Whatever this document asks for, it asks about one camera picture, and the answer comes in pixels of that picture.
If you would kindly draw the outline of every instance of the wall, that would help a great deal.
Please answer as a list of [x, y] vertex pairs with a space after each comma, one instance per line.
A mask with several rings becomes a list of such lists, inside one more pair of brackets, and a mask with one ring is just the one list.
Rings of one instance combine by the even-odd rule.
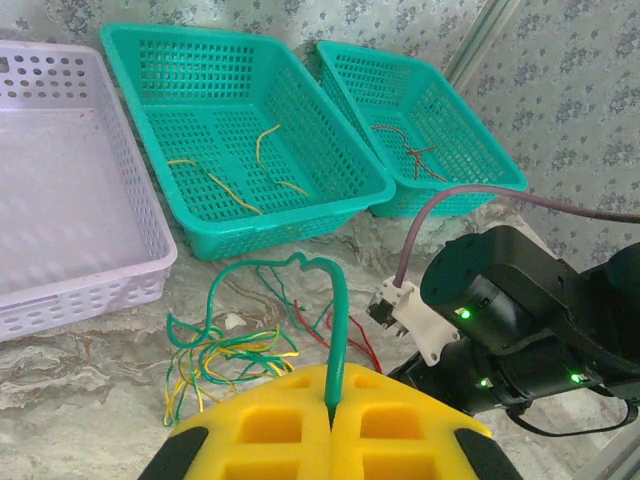
[[0, 6], [0, 38], [99, 46], [100, 25], [148, 22], [275, 36], [304, 56], [331, 39], [444, 68], [486, 0], [23, 0]]
[[[466, 99], [527, 174], [531, 191], [588, 207], [640, 210], [640, 4], [522, 1]], [[640, 241], [637, 228], [523, 206], [576, 268]]]

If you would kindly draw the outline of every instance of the yellow wire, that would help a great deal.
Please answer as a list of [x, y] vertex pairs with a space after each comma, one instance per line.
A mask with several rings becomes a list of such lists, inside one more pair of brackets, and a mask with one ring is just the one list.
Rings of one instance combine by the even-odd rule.
[[231, 198], [233, 198], [238, 205], [246, 208], [247, 210], [251, 210], [251, 211], [257, 213], [258, 215], [262, 215], [262, 210], [260, 210], [257, 207], [254, 207], [253, 205], [249, 205], [248, 203], [244, 202], [235, 193], [233, 193], [233, 190], [231, 190], [218, 177], [214, 176], [212, 173], [210, 173], [206, 168], [204, 168], [199, 163], [194, 162], [193, 160], [189, 160], [188, 158], [180, 158], [180, 159], [177, 159], [177, 160], [169, 160], [169, 162], [168, 162], [169, 165], [180, 165], [180, 164], [184, 164], [184, 163], [186, 163], [188, 165], [193, 165], [194, 167], [201, 168], [204, 171], [204, 173], [206, 173], [209, 176], [209, 178], [211, 178], [211, 180], [216, 182], [216, 184], [218, 184], [218, 186], [220, 188], [222, 188], [225, 192], [227, 192], [229, 194], [229, 196]]
[[[260, 134], [260, 136], [258, 137], [258, 140], [256, 140], [256, 160], [258, 161], [258, 165], [260, 165], [260, 168], [262, 168], [262, 170], [267, 173], [267, 167], [265, 166], [264, 163], [262, 163], [262, 160], [260, 160], [260, 145], [262, 144], [262, 139], [264, 137], [266, 137], [267, 135], [270, 135], [271, 133], [275, 132], [276, 130], [278, 130], [280, 128], [280, 124], [276, 125], [273, 128], [270, 128], [267, 131], [264, 131]], [[277, 185], [283, 185], [285, 187], [289, 187], [293, 190], [295, 190], [298, 193], [301, 193], [303, 195], [306, 195], [307, 197], [310, 197], [311, 195], [309, 195], [305, 190], [303, 190], [302, 188], [298, 187], [297, 185], [294, 185], [293, 183], [289, 183], [289, 182], [274, 182]]]
[[264, 170], [265, 172], [267, 171], [267, 167], [265, 167], [264, 163], [262, 163], [262, 160], [260, 160], [260, 144], [262, 143], [262, 139], [264, 137], [272, 134], [279, 128], [280, 128], [280, 124], [276, 125], [273, 128], [270, 128], [269, 130], [262, 132], [260, 136], [258, 136], [258, 140], [256, 140], [256, 160], [258, 161], [258, 165], [260, 165], [260, 168], [262, 168], [262, 170]]

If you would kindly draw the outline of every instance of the green and yellow wire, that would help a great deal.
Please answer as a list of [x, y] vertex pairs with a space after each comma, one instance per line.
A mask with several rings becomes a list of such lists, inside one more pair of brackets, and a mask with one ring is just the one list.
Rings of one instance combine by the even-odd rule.
[[[231, 394], [236, 393], [237, 384], [250, 382], [261, 377], [275, 378], [294, 370], [287, 357], [298, 355], [293, 341], [280, 330], [261, 330], [239, 337], [225, 337], [218, 329], [211, 329], [209, 339], [194, 348], [181, 348], [172, 357], [171, 364], [165, 378], [164, 424], [172, 425], [180, 421], [180, 410], [188, 388], [193, 388], [198, 402], [198, 410], [204, 411], [204, 398], [215, 403], [221, 402]], [[274, 353], [280, 339], [285, 339], [291, 351]], [[212, 363], [215, 360], [243, 360], [248, 362], [246, 368], [236, 378], [228, 378], [216, 372]], [[253, 367], [261, 367], [260, 371], [250, 371]], [[172, 373], [178, 371], [178, 378], [171, 388]], [[216, 397], [202, 388], [199, 380], [204, 379], [216, 385], [228, 386], [222, 397]]]

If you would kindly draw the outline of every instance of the wire bundle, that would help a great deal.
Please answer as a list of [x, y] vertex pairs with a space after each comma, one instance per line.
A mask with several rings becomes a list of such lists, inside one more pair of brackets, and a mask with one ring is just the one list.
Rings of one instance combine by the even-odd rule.
[[[274, 353], [280, 339], [286, 340], [291, 351]], [[287, 357], [298, 355], [298, 349], [280, 326], [275, 329], [261, 330], [249, 335], [226, 337], [216, 326], [211, 326], [207, 339], [193, 348], [179, 348], [171, 358], [171, 364], [165, 378], [166, 410], [164, 424], [169, 426], [180, 421], [180, 409], [189, 387], [193, 388], [198, 400], [199, 411], [204, 411], [203, 396], [218, 403], [232, 393], [236, 393], [237, 385], [262, 377], [279, 377], [294, 370]], [[229, 378], [213, 370], [211, 364], [215, 360], [240, 360], [247, 365], [235, 378]], [[179, 377], [173, 389], [170, 388], [171, 376], [177, 370]], [[204, 379], [214, 385], [228, 386], [222, 397], [216, 397], [199, 385]]]
[[[287, 310], [287, 314], [289, 316], [289, 319], [291, 321], [291, 324], [297, 330], [307, 332], [318, 343], [320, 343], [324, 347], [330, 348], [329, 347], [329, 343], [327, 342], [327, 340], [319, 332], [319, 327], [322, 324], [322, 321], [325, 320], [326, 328], [329, 329], [329, 330], [332, 329], [331, 319], [333, 317], [333, 312], [329, 312], [329, 309], [333, 306], [333, 301], [331, 301], [331, 302], [329, 302], [327, 304], [327, 306], [324, 308], [322, 313], [320, 313], [320, 316], [315, 321], [315, 323], [313, 323], [313, 325], [311, 325], [304, 318], [304, 316], [302, 314], [302, 312], [304, 312], [306, 310], [306, 308], [304, 306], [302, 306], [302, 305], [299, 305], [297, 300], [294, 300], [293, 302], [291, 302], [287, 298], [286, 288], [285, 288], [284, 282], [278, 276], [278, 274], [275, 271], [275, 269], [270, 268], [269, 271], [271, 272], [271, 275], [273, 276], [275, 281], [278, 283], [279, 291], [276, 291], [276, 289], [274, 289], [273, 286], [262, 275], [261, 268], [260, 267], [256, 268], [256, 274], [258, 275], [258, 278], [262, 281], [262, 283], [265, 285], [265, 287], [267, 287], [267, 289], [271, 293], [273, 293], [276, 296], [276, 298], [278, 298], [278, 300], [280, 300], [284, 304], [284, 306], [285, 306], [285, 308]], [[373, 349], [373, 346], [371, 345], [371, 342], [369, 342], [369, 339], [367, 338], [367, 334], [365, 333], [364, 328], [351, 315], [349, 315], [349, 321], [351, 323], [353, 323], [356, 326], [356, 328], [358, 328], [358, 330], [360, 331], [360, 334], [362, 336], [364, 344], [362, 344], [360, 342], [357, 342], [356, 340], [354, 340], [352, 338], [348, 338], [347, 339], [348, 344], [351, 345], [352, 347], [356, 348], [360, 352], [364, 353], [371, 360], [371, 363], [373, 363], [373, 366], [374, 366], [376, 372], [382, 373], [382, 366], [380, 365], [380, 361], [378, 360], [378, 356], [376, 355], [376, 353], [375, 353], [375, 351]]]

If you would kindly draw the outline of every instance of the green wire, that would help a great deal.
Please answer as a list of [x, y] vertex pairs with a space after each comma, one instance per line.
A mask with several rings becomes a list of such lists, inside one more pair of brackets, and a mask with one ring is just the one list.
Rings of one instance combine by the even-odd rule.
[[[259, 272], [260, 267], [256, 267], [256, 273], [258, 274], [258, 277], [260, 278], [260, 280], [262, 281], [262, 283], [265, 285], [265, 287], [267, 287], [267, 289], [272, 292], [277, 298], [278, 300], [280, 300], [285, 307], [287, 308], [287, 314], [289, 316], [289, 320], [291, 321], [291, 323], [293, 324], [293, 326], [298, 329], [298, 330], [303, 330], [306, 331], [307, 329], [304, 328], [303, 325], [300, 325], [300, 323], [298, 322], [298, 319], [296, 318], [296, 316], [293, 314], [293, 312], [290, 310], [290, 307], [293, 306], [293, 303], [287, 298], [287, 294], [285, 292], [285, 285], [284, 282], [282, 281], [282, 279], [278, 276], [278, 274], [276, 273], [276, 271], [271, 268], [271, 273], [273, 275], [273, 278], [276, 280], [276, 282], [278, 282], [278, 285], [280, 285], [280, 292], [278, 293], [276, 292], [276, 290], [273, 288], [273, 286], [262, 276], [262, 274]], [[311, 331], [314, 332], [315, 334], [319, 335], [320, 337], [324, 338], [323, 335], [318, 331], [318, 327], [320, 326], [320, 323], [322, 322], [322, 320], [324, 319], [324, 317], [327, 315], [327, 312], [329, 311], [329, 309], [331, 308], [331, 306], [333, 305], [333, 300], [331, 300], [326, 307], [324, 307], [324, 310], [322, 311], [322, 313], [320, 314], [320, 316], [318, 317], [318, 319], [316, 320], [316, 322], [310, 327]], [[298, 308], [300, 309], [301, 312], [304, 312], [306, 310], [305, 307], [303, 306], [298, 306]]]
[[[171, 343], [173, 343], [176, 347], [180, 349], [193, 349], [201, 345], [208, 337], [210, 337], [210, 332], [215, 332], [220, 337], [224, 337], [224, 333], [217, 327], [213, 325], [213, 298], [215, 296], [215, 292], [218, 286], [222, 283], [224, 278], [229, 275], [231, 272], [238, 270], [243, 267], [254, 266], [254, 267], [270, 267], [270, 268], [279, 268], [286, 267], [293, 263], [294, 261], [298, 261], [300, 263], [300, 269], [303, 272], [309, 270], [319, 269], [326, 272], [331, 277], [331, 282], [333, 286], [333, 305], [334, 305], [334, 327], [331, 331], [331, 348], [329, 349], [329, 358], [327, 360], [327, 378], [325, 383], [325, 392], [324, 392], [324, 402], [327, 406], [327, 410], [329, 412], [329, 420], [333, 422], [333, 418], [335, 416], [335, 410], [340, 403], [340, 399], [342, 397], [342, 382], [344, 377], [344, 363], [346, 358], [346, 350], [347, 350], [347, 334], [348, 334], [348, 319], [349, 319], [349, 293], [347, 290], [347, 282], [344, 277], [344, 272], [340, 268], [340, 266], [332, 260], [327, 258], [317, 257], [311, 260], [308, 260], [307, 257], [301, 252], [296, 252], [291, 255], [287, 260], [284, 261], [273, 261], [273, 260], [244, 260], [242, 262], [235, 263], [233, 265], [225, 268], [213, 281], [211, 288], [209, 289], [209, 294], [207, 296], [207, 311], [204, 321], [204, 327], [198, 328], [194, 325], [181, 322], [173, 315], [169, 314], [167, 317], [167, 335]], [[282, 292], [284, 293], [284, 284], [280, 281], [282, 286]], [[291, 305], [290, 302], [286, 299], [285, 295], [282, 295], [282, 299], [284, 299], [285, 307], [287, 307], [287, 312], [290, 314], [290, 318], [293, 318], [293, 315], [290, 311]], [[182, 327], [195, 332], [197, 334], [196, 338], [190, 342], [183, 342], [178, 340], [175, 335], [175, 327]]]

